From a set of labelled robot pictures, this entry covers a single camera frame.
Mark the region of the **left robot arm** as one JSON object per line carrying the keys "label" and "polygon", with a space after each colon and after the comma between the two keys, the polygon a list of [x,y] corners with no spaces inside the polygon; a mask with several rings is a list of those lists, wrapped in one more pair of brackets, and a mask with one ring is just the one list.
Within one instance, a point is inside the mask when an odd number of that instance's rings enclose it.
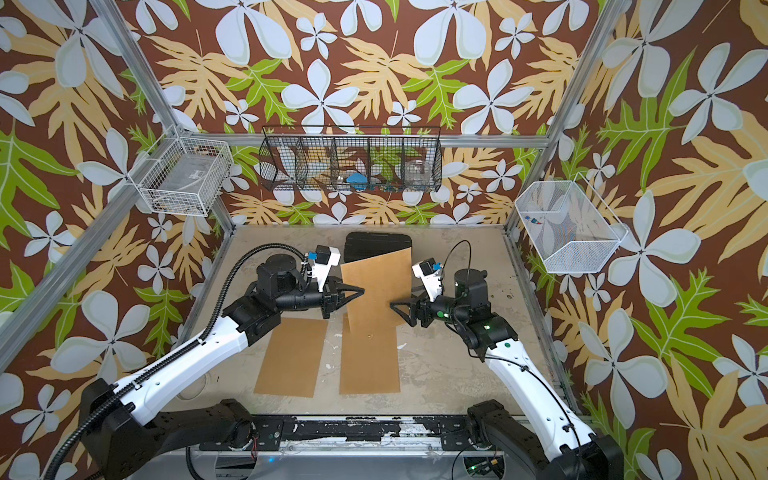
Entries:
{"label": "left robot arm", "polygon": [[317,308],[329,318],[365,293],[331,275],[341,254],[326,245],[308,253],[283,243],[259,245],[237,260],[225,283],[232,284],[246,261],[264,251],[272,254],[258,266],[255,281],[230,305],[221,293],[200,333],[132,375],[87,387],[78,427],[52,456],[44,478],[55,478],[78,444],[100,476],[125,479],[168,451],[215,440],[246,443],[251,416],[236,401],[179,414],[164,408],[211,369],[265,337],[283,313]]}

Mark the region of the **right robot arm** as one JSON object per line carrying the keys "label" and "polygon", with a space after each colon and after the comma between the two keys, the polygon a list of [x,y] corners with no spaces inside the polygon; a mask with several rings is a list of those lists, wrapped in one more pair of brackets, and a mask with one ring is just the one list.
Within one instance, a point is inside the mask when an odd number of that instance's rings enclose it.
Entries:
{"label": "right robot arm", "polygon": [[424,293],[393,301],[391,309],[410,326],[439,320],[462,339],[507,387],[527,419],[520,424],[495,400],[470,407],[468,431],[477,445],[515,457],[535,479],[620,479],[623,452],[610,436],[597,435],[555,392],[530,359],[511,325],[493,312],[484,271],[454,275],[454,296],[443,288],[443,268],[433,260],[412,268]]}

